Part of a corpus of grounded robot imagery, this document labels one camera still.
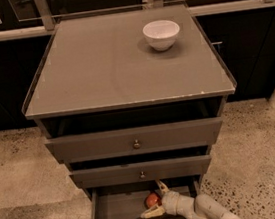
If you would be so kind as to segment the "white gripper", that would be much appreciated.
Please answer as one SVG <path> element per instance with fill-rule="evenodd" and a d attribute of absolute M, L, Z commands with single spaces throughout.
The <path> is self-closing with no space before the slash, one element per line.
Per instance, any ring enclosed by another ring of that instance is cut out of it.
<path fill-rule="evenodd" d="M 168 186 L 160 179 L 157 179 L 155 183 L 158 185 L 160 191 L 164 195 L 162 197 L 163 207 L 161 205 L 152 206 L 140 215 L 142 219 L 160 217 L 164 213 L 168 213 L 174 216 L 180 215 L 184 217 L 191 217 L 194 214 L 194 198 L 185 196 L 176 191 L 169 191 Z"/>

